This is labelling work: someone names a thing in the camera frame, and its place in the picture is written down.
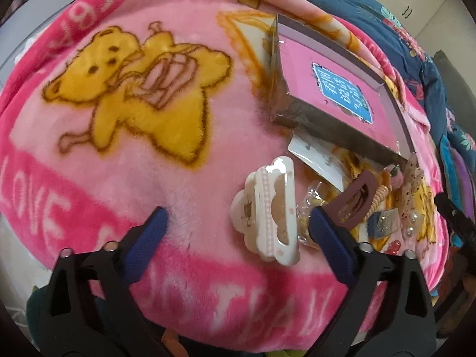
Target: hair clip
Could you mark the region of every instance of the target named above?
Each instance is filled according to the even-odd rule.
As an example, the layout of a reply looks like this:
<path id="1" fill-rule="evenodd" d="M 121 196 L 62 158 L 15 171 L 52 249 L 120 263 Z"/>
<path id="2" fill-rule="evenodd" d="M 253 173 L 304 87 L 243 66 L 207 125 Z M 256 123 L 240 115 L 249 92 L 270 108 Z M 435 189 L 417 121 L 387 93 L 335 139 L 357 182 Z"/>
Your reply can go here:
<path id="1" fill-rule="evenodd" d="M 232 224 L 254 254 L 283 266 L 300 260 L 294 163 L 286 156 L 251 173 L 230 207 Z"/>

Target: white card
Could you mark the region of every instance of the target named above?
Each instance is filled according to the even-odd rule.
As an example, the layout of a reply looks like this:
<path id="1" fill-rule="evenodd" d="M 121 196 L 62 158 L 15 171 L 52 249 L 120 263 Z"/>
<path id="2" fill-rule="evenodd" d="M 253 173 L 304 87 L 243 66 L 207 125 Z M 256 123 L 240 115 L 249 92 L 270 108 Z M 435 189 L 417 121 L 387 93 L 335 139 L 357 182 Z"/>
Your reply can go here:
<path id="1" fill-rule="evenodd" d="M 346 174 L 340 160 L 332 154 L 334 144 L 308 134 L 304 129 L 294 130 L 287 149 L 339 191 L 344 191 Z"/>

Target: blue label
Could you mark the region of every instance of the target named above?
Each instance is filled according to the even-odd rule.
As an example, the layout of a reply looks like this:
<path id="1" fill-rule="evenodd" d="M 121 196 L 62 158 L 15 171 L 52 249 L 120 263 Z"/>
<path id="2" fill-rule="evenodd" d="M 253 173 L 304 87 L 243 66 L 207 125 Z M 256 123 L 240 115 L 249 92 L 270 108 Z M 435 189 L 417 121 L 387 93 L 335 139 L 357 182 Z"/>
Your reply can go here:
<path id="1" fill-rule="evenodd" d="M 357 115 L 367 123 L 372 123 L 370 107 L 355 84 L 346 78 L 336 75 L 333 72 L 313 63 L 312 69 L 316 74 L 322 94 L 332 102 L 347 109 L 352 114 Z"/>

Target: blue gripper pad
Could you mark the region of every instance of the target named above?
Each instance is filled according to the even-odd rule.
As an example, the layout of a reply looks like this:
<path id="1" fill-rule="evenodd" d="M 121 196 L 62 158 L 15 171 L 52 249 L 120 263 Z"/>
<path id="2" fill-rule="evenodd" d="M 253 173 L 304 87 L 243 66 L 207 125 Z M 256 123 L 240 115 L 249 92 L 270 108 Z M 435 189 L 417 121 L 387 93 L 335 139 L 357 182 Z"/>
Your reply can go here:
<path id="1" fill-rule="evenodd" d="M 167 233 L 168 213 L 163 208 L 157 208 L 147 219 L 144 232 L 131 247 L 123 265 L 122 281 L 131 284 L 138 282 L 144 274 L 162 238 Z"/>
<path id="2" fill-rule="evenodd" d="M 311 212 L 309 233 L 321 247 L 337 280 L 348 286 L 353 285 L 356 280 L 356 264 L 320 208 L 314 208 Z"/>

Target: gray pillow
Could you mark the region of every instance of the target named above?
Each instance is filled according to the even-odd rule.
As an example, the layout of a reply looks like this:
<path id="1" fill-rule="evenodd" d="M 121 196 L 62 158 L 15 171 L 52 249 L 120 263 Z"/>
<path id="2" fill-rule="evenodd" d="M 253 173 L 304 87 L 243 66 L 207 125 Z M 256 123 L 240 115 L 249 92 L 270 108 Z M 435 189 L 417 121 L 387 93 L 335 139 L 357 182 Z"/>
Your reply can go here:
<path id="1" fill-rule="evenodd" d="M 454 111 L 456 123 L 476 137 L 476 96 L 443 51 L 433 59 L 447 92 L 448 106 Z"/>

